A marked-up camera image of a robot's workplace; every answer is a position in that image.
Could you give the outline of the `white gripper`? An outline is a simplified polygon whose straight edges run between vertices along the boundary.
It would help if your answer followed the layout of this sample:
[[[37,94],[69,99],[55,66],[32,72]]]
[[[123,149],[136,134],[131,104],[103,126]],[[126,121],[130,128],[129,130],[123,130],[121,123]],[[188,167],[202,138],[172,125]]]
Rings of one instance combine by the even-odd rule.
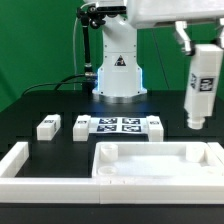
[[[175,37],[186,56],[193,56],[193,41],[187,22],[218,20],[217,45],[224,45],[224,0],[127,0],[127,17],[136,29],[165,26],[175,22]]]

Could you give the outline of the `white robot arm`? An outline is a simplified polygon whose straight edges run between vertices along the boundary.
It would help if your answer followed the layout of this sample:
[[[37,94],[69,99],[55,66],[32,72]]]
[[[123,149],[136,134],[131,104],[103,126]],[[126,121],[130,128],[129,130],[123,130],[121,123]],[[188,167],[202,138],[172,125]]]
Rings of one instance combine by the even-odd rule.
[[[131,102],[146,95],[137,64],[137,31],[173,26],[187,56],[196,45],[186,33],[188,24],[224,23],[224,0],[84,0],[84,20],[103,35],[103,63],[93,95],[109,102]]]

